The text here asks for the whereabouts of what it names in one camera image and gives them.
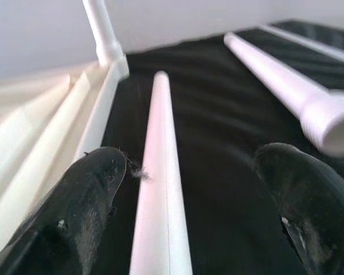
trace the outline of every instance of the white wall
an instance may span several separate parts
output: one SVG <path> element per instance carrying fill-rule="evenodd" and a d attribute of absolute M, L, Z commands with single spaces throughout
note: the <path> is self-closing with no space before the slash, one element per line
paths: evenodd
<path fill-rule="evenodd" d="M 344 25 L 344 0 L 106 0 L 127 52 L 285 18 Z M 0 0 L 0 79 L 96 58 L 81 0 Z"/>

